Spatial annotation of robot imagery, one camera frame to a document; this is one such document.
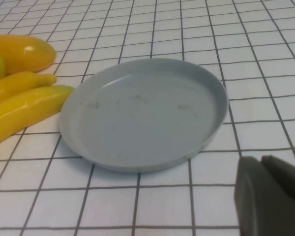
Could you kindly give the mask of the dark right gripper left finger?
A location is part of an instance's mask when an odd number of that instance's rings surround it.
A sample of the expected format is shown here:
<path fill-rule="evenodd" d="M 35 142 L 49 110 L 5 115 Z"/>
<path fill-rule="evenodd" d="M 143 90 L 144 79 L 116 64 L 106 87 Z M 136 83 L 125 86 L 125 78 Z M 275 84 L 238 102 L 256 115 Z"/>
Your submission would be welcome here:
<path fill-rule="evenodd" d="M 234 192 L 242 236 L 295 236 L 295 200 L 252 156 L 237 166 Z"/>

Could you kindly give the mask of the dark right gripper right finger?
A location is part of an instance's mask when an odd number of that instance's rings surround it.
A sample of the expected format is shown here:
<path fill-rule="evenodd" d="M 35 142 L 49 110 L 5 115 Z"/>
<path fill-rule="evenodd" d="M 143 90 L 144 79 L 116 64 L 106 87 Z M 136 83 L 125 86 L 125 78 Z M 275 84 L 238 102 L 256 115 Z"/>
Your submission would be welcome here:
<path fill-rule="evenodd" d="M 295 166 L 273 155 L 265 155 L 261 163 L 284 192 L 295 200 Z"/>

